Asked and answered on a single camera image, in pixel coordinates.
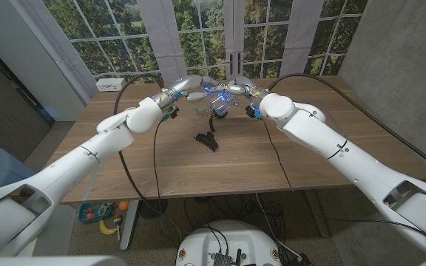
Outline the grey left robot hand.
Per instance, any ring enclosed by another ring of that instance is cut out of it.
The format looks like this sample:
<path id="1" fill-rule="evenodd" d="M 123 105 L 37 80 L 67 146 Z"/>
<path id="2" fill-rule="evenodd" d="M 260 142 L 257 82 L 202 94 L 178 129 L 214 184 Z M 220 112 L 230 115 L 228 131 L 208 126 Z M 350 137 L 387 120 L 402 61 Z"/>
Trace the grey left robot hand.
<path id="1" fill-rule="evenodd" d="M 224 84 L 216 80 L 200 75 L 187 75 L 180 78 L 169 86 L 162 88 L 159 93 L 151 99 L 162 109 L 167 110 L 174 102 L 185 98 L 189 103 L 197 103 L 217 92 L 225 90 Z"/>

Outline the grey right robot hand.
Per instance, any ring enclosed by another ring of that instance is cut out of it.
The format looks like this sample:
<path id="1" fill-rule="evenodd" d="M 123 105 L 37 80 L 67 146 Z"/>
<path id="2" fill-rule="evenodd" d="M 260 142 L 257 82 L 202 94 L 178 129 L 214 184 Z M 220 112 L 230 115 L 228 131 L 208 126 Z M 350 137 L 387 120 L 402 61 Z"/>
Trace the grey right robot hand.
<path id="1" fill-rule="evenodd" d="M 238 76 L 226 85 L 226 91 L 233 95 L 244 95 L 251 99 L 250 106 L 259 109 L 262 99 L 268 95 L 268 91 L 258 85 L 253 80 Z"/>

